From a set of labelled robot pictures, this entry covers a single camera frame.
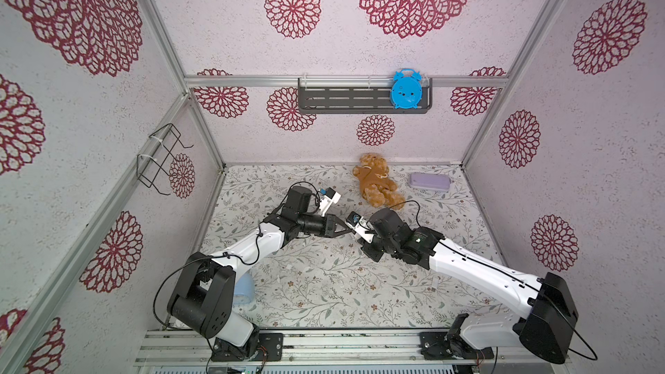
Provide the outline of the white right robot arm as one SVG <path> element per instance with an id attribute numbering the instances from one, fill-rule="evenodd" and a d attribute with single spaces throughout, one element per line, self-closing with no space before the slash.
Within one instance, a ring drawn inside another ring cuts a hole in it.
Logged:
<path id="1" fill-rule="evenodd" d="M 458 315 L 446 334 L 454 351 L 521 347 L 554 365 L 573 353 L 578 309 L 567 282 L 507 268 L 464 249 L 428 227 L 415 229 L 388 208 L 370 218 L 353 212 L 346 218 L 362 251 L 374 261 L 388 255 L 398 261 L 453 277 L 487 294 L 510 310 L 504 317 Z"/>

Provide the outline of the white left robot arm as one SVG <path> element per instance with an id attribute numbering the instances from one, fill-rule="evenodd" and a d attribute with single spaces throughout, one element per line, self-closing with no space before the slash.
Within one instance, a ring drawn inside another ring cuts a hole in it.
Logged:
<path id="1" fill-rule="evenodd" d="M 261 329 L 233 311 L 237 282 L 260 261 L 300 235 L 336 238 L 351 230 L 329 212 L 341 195 L 332 188 L 316 190 L 300 181 L 246 237 L 212 255 L 197 252 L 167 279 L 178 280 L 166 303 L 169 316 L 205 338 L 212 362 L 259 358 L 275 360 L 260 342 Z"/>

